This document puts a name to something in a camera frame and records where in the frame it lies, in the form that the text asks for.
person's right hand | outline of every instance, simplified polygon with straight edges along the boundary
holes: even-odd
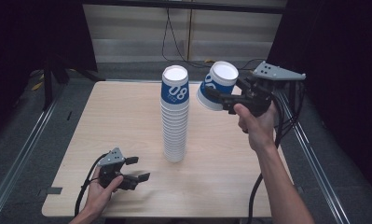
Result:
[[[238,125],[244,130],[248,131],[250,147],[255,152],[266,150],[272,147],[273,141],[273,126],[276,114],[276,108],[273,103],[266,113],[256,118],[249,109],[241,104],[234,105],[234,110],[239,116]]]

blue and white cup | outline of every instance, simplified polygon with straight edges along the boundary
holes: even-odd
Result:
[[[215,111],[223,110],[223,105],[220,103],[220,101],[208,95],[205,92],[205,88],[212,87],[221,93],[231,94],[236,84],[238,75],[238,69],[231,63],[214,63],[209,74],[200,84],[200,88],[197,91],[197,99],[208,109]]]
[[[186,154],[189,87],[188,72],[179,65],[162,74],[161,116],[164,155],[168,161],[181,161]]]

light wood tabletop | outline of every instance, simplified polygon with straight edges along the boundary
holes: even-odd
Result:
[[[247,217],[260,174],[257,157],[238,127],[238,116],[198,102],[199,85],[189,85],[186,155],[170,162],[163,154],[160,83],[96,83],[52,183],[62,192],[48,195],[43,215],[73,216],[91,165],[119,147],[124,157],[139,157],[138,163],[124,165],[123,174],[151,176],[136,190],[114,193],[104,217]],[[264,182],[255,196],[254,214],[270,217]]]

